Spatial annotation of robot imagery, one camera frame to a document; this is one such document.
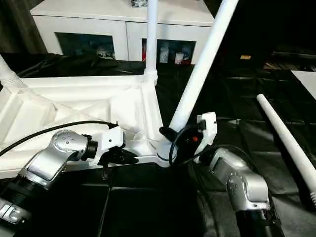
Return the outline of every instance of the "white tabletop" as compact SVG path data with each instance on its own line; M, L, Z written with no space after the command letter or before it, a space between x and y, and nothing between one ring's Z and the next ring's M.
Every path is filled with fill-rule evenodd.
M45 0L31 14L146 22L147 8L133 8L131 0ZM159 0L158 22L210 27L214 18L203 0Z
M309 93L316 99L316 73L304 71L292 71Z

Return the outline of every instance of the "black cable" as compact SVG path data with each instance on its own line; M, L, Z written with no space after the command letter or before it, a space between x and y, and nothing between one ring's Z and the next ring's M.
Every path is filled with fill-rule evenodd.
M239 150L240 152L242 152L246 157L247 159L250 159L250 156L241 148L237 147L237 146L234 146L234 145L230 145L230 144L219 144L219 145L212 145L206 149L204 149L203 151L195 154L192 158L182 162L180 165L183 165L183 164L187 164L189 163L190 161L194 160L195 158L201 156L201 155L204 155L205 153L208 153L210 151L212 151L213 149L216 149L216 148L222 148L222 147L226 147L226 148L234 148L234 149L237 149Z
M173 166L173 161L172 161L172 156L173 156L173 151L174 148L176 147L177 142L179 141L180 137L189 129L192 128L197 128L198 125L197 124L189 124L186 125L184 128L182 128L178 133L177 136L175 137L175 139L173 140L173 142L171 143L171 147L170 147L170 151L169 151L169 164L170 166Z
M78 122L65 123L65 124L62 124L62 125L55 126L55 127L50 127L48 129L45 129L45 130L42 130L42 131L38 131L36 133L33 133L33 134L29 135L29 136L26 136L26 137L16 141L15 143L11 144L10 146L8 146L8 147L4 148L2 151L0 151L0 157L2 155L4 155L5 153L7 153L8 151L10 151L11 149L13 149L16 146L20 145L21 143L32 139L33 137L42 135L42 134L47 133L47 132L51 132L51 131L57 130L59 128L70 127L70 126L75 126L75 125L79 125L79 124L87 124L87 123L105 124L105 125L109 126L110 129L117 126L117 124L114 124L114 123L104 122L104 121L97 121L97 120L88 120L88 121L78 121Z

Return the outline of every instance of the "black cylinder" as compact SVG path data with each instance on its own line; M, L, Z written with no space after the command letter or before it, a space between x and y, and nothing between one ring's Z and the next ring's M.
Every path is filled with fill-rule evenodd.
M0 198L31 213L38 204L38 199L43 198L46 192L42 186L18 175L8 183Z
M269 220L262 210L236 212L241 237L284 237L278 220Z

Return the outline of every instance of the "black fabric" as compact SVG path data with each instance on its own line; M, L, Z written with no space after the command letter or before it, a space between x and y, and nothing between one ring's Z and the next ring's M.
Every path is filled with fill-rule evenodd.
M14 55L4 57L8 62L11 59L15 68L25 60L19 61L19 57ZM51 59L47 56L45 60L44 67L35 68L26 76L139 75L144 68L142 63L137 62L87 57L55 56ZM156 91L160 113L164 125L168 125L193 67L158 64L157 69ZM316 165L313 136L316 131L316 102L291 72L251 69L221 72L213 69L205 81L190 121L194 122L198 114L215 111L218 134L214 143L238 146L250 155L251 163L268 183L285 236L313 237L316 215L309 192L260 109L255 99L258 93L267 96ZM71 233L71 230L76 230L77 236L96 236L97 233L116 236L125 234L124 228L129 230L130 235L136 233L141 236L185 236L185 233L196 237L239 236L235 213L225 187L209 174L207 167L189 167L191 177L187 176L186 170L163 169L154 164L119 167L109 172L110 181L102 179L104 175L100 169L63 174L69 181L64 183L71 188L59 188L51 196L50 203L55 204L47 211L52 213L49 221L45 221L50 226L47 228L52 228L52 232L60 236ZM124 213L127 210L135 215ZM143 222L134 220L138 212L142 214ZM35 222L30 230L40 233L35 230L44 220L38 217L37 220L39 222ZM140 232L139 228L142 227L139 225L142 223L158 228L158 231ZM66 229L57 231L55 226Z

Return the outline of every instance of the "white cylindrical rod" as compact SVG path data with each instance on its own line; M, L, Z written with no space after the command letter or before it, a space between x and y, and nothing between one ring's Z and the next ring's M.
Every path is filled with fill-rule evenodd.
M0 55L0 82L2 85L25 87L21 79L12 71Z
M177 110L170 123L169 127L175 131L180 131L188 122L189 116L203 87L208 71L212 66L218 48L221 45L237 3L238 0L223 0L218 9L206 45L193 69Z
M316 170L313 164L308 159L303 149L297 143L285 124L282 122L281 118L277 115L266 97L263 94L259 94L257 95L257 100L268 116L272 126L278 133L287 151L291 155L297 169L300 171L307 187L311 191L311 198L314 205L316 206Z
M157 21L158 0L148 0L147 6L147 43L145 75L157 78Z

